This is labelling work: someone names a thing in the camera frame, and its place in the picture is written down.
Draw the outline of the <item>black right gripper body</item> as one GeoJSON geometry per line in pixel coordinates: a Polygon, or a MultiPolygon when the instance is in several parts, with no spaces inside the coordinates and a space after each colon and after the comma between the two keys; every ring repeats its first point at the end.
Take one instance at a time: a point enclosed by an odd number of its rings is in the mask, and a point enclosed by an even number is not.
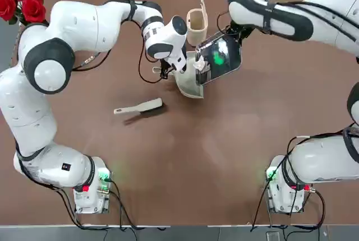
{"type": "Polygon", "coordinates": [[[231,22],[227,27],[226,33],[229,35],[238,36],[239,39],[245,39],[248,38],[252,33],[252,28],[231,22]]]}

